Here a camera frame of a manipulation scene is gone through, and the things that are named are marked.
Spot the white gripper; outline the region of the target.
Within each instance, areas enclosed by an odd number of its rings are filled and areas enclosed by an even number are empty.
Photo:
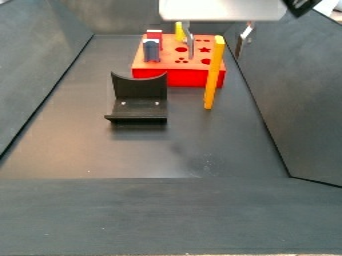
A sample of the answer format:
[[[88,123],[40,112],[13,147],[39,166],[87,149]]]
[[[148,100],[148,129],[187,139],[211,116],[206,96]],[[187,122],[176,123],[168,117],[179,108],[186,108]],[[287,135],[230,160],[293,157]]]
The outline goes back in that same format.
[[[253,30],[251,21],[279,20],[286,13],[282,0],[159,0],[159,14],[164,20],[182,21],[188,47],[188,59],[194,58],[194,35],[190,21],[249,21],[238,36],[235,58],[239,59],[243,44]]]

